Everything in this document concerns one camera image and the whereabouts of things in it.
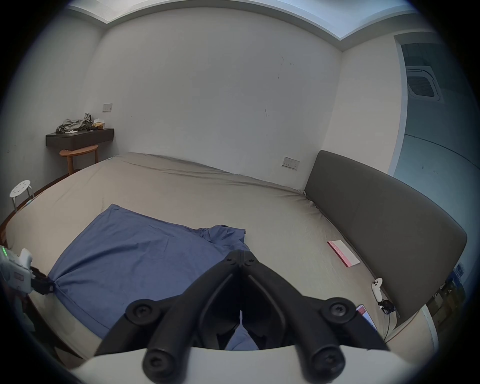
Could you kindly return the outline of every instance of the ceiling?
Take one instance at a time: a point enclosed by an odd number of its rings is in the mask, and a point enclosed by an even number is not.
[[[110,27],[148,13],[189,7],[234,8],[265,14],[307,29],[341,50],[358,44],[358,38],[350,39],[351,42],[348,38],[360,31],[360,35],[366,35],[360,40],[365,40],[372,38],[373,29],[384,34],[428,26],[406,0],[73,0],[67,9]]]

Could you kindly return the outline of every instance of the wall socket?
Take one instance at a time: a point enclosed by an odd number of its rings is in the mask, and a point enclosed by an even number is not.
[[[113,105],[112,103],[104,104],[102,112],[111,112],[112,111],[112,105]]]
[[[299,167],[299,164],[300,164],[300,162],[298,160],[291,159],[290,157],[285,157],[283,159],[282,166],[297,170],[298,167]]]

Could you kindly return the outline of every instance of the upholstered headboard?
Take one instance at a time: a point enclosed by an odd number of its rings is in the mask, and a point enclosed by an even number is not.
[[[344,156],[320,151],[305,192],[384,280],[399,323],[435,293],[467,242],[465,231],[429,198]]]

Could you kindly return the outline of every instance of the dark wooden shelf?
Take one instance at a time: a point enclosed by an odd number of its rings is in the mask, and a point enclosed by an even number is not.
[[[49,133],[45,136],[45,145],[58,149],[74,151],[90,145],[113,140],[113,128],[97,131],[79,131],[77,133]]]

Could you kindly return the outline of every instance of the ceiling air conditioner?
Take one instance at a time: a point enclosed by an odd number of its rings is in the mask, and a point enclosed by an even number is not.
[[[406,67],[409,96],[415,99],[443,102],[440,87],[431,67]]]

